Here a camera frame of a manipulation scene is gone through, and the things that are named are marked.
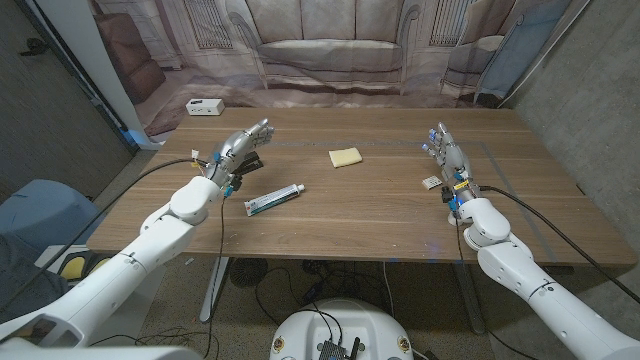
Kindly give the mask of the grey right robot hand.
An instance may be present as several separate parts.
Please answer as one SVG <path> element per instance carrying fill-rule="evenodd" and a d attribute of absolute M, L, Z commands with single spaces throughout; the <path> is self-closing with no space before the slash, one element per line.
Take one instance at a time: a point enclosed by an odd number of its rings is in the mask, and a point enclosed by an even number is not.
<path fill-rule="evenodd" d="M 422 149 L 441 168 L 444 184 L 461 202 L 481 197 L 479 186 L 474 182 L 470 161 L 462 148 L 453 139 L 444 123 L 429 130 L 428 142 Z"/>

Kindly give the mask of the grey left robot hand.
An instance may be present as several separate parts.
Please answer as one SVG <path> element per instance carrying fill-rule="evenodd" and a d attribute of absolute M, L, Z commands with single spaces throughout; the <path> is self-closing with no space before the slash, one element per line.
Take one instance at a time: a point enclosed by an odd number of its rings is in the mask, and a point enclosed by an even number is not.
<path fill-rule="evenodd" d="M 253 126 L 237 131 L 214 153 L 211 165 L 205 170 L 205 177 L 223 187 L 230 183 L 236 170 L 245 161 L 248 153 L 268 144 L 275 132 L 267 119 Z"/>

